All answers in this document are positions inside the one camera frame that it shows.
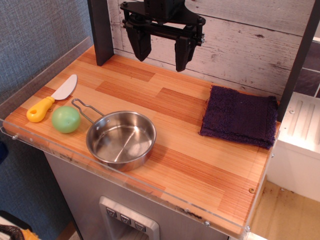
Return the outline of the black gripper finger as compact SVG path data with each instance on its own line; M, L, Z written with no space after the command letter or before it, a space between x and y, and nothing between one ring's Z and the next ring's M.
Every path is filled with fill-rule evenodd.
M151 34L145 32L144 27L151 24L150 20L135 24L131 21L123 22L126 29L128 39L133 49L135 57L143 62L150 54L151 48Z
M182 72L186 69L187 63L193 58L196 42L190 37L180 36L175 40L175 65L176 71Z

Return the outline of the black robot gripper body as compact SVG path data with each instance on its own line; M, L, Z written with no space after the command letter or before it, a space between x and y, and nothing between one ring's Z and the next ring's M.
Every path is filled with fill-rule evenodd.
M124 1L120 9L124 13L124 28L130 24L140 31L171 40L186 37L195 41L196 46L204 42L206 20L190 11L184 0Z

